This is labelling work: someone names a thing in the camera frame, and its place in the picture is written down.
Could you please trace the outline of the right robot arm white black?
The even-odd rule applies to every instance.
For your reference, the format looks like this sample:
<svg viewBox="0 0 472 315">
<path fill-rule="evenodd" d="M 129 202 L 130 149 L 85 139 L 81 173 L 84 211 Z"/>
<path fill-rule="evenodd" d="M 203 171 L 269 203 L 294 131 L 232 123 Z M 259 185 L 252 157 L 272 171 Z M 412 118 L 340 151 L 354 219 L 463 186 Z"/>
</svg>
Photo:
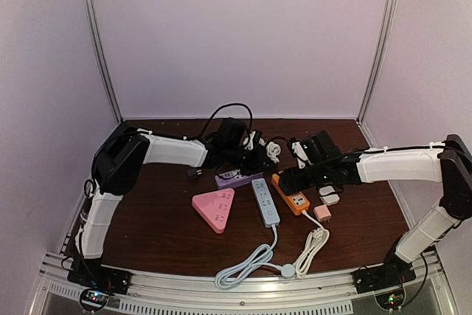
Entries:
<svg viewBox="0 0 472 315">
<path fill-rule="evenodd" d="M 471 218 L 471 153 L 462 138 L 403 147 L 361 148 L 341 152 L 326 131 L 291 141 L 298 164 L 279 173 L 286 195 L 316 187 L 344 187 L 376 182 L 424 182 L 440 185 L 436 204 L 400 236 L 378 270 L 384 286 L 394 286 L 425 250 Z"/>
</svg>

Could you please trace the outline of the purple power strip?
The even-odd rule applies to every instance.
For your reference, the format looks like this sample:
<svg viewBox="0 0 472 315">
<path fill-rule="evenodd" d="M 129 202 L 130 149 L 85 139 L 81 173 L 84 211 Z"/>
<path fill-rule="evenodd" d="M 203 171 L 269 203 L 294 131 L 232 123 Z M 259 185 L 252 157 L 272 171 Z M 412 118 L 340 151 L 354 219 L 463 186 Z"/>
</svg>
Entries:
<svg viewBox="0 0 472 315">
<path fill-rule="evenodd" d="M 242 175 L 239 169 L 230 170 L 228 172 L 218 174 L 215 176 L 216 187 L 219 190 L 224 190 L 227 188 L 238 188 L 251 184 L 255 179 L 260 179 L 263 177 L 263 173 L 255 173 L 252 175 Z"/>
</svg>

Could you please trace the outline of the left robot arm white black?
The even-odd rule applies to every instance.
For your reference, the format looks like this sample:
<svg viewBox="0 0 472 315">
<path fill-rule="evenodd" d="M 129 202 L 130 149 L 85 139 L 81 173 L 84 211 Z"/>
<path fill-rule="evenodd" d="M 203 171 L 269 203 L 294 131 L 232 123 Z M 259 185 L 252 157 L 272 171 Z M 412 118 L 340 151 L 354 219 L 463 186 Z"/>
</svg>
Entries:
<svg viewBox="0 0 472 315">
<path fill-rule="evenodd" d="M 218 130 L 194 137 L 154 134 L 122 122 L 95 153 L 91 177 L 84 184 L 85 201 L 80 228 L 74 239 L 73 272 L 89 288 L 106 281 L 101 265 L 103 246 L 111 219 L 124 195 L 136 185 L 147 164 L 184 165 L 217 170 L 232 165 L 243 176 L 273 170 L 281 148 L 262 138 L 261 131 L 225 118 Z"/>
</svg>

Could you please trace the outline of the light pink usb charger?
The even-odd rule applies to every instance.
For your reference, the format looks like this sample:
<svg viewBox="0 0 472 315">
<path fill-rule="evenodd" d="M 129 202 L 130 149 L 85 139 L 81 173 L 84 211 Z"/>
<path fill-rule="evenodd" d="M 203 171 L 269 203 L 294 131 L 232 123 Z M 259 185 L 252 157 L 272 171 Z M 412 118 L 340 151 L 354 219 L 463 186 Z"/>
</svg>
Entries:
<svg viewBox="0 0 472 315">
<path fill-rule="evenodd" d="M 332 217 L 328 207 L 325 204 L 314 207 L 313 214 L 319 223 L 328 222 Z"/>
</svg>

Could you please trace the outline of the small grey plug adapter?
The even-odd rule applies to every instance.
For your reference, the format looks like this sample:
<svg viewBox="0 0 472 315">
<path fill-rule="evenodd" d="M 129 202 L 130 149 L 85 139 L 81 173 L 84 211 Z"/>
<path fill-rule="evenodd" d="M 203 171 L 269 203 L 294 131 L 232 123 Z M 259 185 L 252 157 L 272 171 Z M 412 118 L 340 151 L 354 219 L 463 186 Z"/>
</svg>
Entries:
<svg viewBox="0 0 472 315">
<path fill-rule="evenodd" d="M 187 178 L 189 181 L 197 181 L 201 177 L 203 171 L 199 168 L 190 168 L 187 170 Z"/>
</svg>

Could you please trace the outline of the light blue power strip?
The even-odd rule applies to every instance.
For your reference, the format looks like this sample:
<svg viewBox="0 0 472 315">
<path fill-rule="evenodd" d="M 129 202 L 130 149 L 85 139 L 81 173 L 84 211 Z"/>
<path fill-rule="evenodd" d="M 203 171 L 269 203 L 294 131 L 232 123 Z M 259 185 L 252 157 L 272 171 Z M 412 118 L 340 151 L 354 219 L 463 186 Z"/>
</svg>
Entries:
<svg viewBox="0 0 472 315">
<path fill-rule="evenodd" d="M 265 228 L 279 226 L 280 216 L 266 180 L 264 178 L 254 179 L 251 181 L 251 187 Z"/>
</svg>

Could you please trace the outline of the white cube plug adapter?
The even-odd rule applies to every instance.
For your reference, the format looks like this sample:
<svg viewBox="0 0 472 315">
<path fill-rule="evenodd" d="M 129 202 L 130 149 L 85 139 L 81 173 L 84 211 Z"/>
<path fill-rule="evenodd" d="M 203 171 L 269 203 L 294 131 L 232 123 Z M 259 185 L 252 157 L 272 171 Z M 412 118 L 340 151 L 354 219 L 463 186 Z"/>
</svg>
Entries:
<svg viewBox="0 0 472 315">
<path fill-rule="evenodd" d="M 318 194 L 322 202 L 327 206 L 337 204 L 340 201 L 339 193 L 333 186 L 319 188 Z"/>
</svg>

